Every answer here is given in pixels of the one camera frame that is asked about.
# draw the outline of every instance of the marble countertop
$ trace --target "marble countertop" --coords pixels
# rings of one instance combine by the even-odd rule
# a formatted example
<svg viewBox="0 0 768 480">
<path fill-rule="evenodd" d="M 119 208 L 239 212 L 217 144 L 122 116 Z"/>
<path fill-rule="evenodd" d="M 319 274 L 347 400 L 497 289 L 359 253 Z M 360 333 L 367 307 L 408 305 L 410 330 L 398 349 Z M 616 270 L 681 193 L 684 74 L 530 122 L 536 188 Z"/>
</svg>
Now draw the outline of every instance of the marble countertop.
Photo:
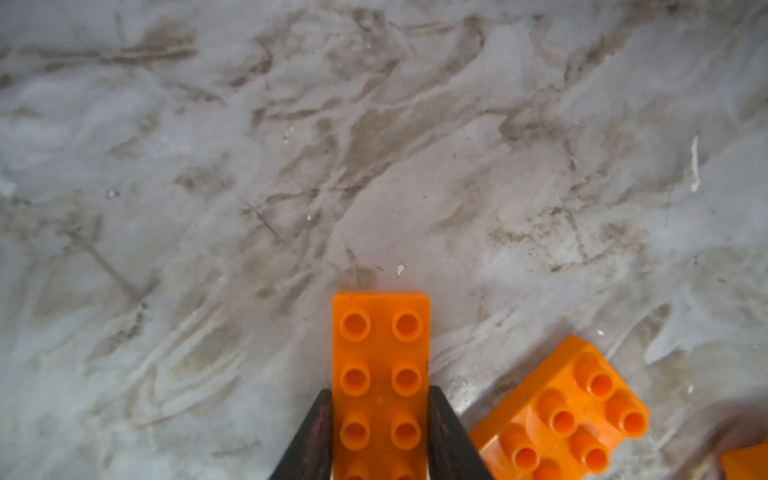
<svg viewBox="0 0 768 480">
<path fill-rule="evenodd" d="M 3 479 L 266 478 L 339 290 L 429 294 L 468 429 L 593 343 L 650 409 L 602 478 L 766 432 L 767 3 L 0 11 Z"/>
</svg>

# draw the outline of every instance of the orange toy brick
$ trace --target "orange toy brick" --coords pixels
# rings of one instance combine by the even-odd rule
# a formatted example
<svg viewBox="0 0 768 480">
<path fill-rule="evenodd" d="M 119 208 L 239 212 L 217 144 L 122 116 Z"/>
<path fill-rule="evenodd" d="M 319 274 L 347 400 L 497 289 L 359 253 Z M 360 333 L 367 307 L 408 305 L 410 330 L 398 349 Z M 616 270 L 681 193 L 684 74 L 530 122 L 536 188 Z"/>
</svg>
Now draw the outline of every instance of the orange toy brick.
<svg viewBox="0 0 768 480">
<path fill-rule="evenodd" d="M 496 480 L 602 473 L 648 409 L 589 343 L 569 336 L 469 433 Z"/>
<path fill-rule="evenodd" d="M 333 477 L 425 480 L 429 297 L 333 297 Z"/>
<path fill-rule="evenodd" d="M 766 480 L 768 439 L 748 449 L 730 449 L 720 456 L 726 480 Z"/>
</svg>

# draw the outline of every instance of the gray marble tabletop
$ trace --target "gray marble tabletop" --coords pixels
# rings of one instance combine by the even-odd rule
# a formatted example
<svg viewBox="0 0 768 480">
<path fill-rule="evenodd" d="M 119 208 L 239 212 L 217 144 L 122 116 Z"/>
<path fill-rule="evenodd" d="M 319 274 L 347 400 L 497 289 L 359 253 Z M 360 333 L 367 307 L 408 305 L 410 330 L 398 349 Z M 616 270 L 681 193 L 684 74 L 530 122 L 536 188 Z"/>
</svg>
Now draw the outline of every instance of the gray marble tabletop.
<svg viewBox="0 0 768 480">
<path fill-rule="evenodd" d="M 339 290 L 429 294 L 469 429 L 593 343 L 650 409 L 603 478 L 766 433 L 767 3 L 30 0 L 0 47 L 0 478 L 266 478 Z"/>
</svg>

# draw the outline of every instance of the white streak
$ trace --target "white streak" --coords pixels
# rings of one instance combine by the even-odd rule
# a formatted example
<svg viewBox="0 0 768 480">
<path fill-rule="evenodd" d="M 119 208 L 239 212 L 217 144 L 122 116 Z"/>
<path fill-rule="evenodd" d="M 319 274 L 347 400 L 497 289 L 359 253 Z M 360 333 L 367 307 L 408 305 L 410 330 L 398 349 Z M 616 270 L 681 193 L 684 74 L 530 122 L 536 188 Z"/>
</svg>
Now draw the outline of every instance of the white streak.
<svg viewBox="0 0 768 480">
<path fill-rule="evenodd" d="M 694 171 L 694 182 L 690 185 L 690 191 L 699 191 L 701 177 L 699 176 L 699 134 L 694 137 L 694 142 L 690 145 L 690 169 Z"/>
</svg>

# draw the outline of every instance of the partially visible orange block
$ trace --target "partially visible orange block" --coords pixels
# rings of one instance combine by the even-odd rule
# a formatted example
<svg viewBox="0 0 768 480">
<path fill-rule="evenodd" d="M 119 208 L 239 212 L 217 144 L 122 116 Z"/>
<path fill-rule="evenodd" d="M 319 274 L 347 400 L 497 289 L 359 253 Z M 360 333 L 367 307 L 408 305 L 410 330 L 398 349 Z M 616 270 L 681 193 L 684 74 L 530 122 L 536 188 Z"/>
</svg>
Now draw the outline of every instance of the partially visible orange block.
<svg viewBox="0 0 768 480">
<path fill-rule="evenodd" d="M 726 480 L 766 480 L 768 478 L 768 439 L 748 449 L 730 449 L 720 456 Z"/>
<path fill-rule="evenodd" d="M 602 473 L 648 409 L 589 343 L 569 336 L 469 437 L 496 480 Z"/>
<path fill-rule="evenodd" d="M 429 297 L 333 297 L 333 477 L 425 480 Z"/>
</svg>

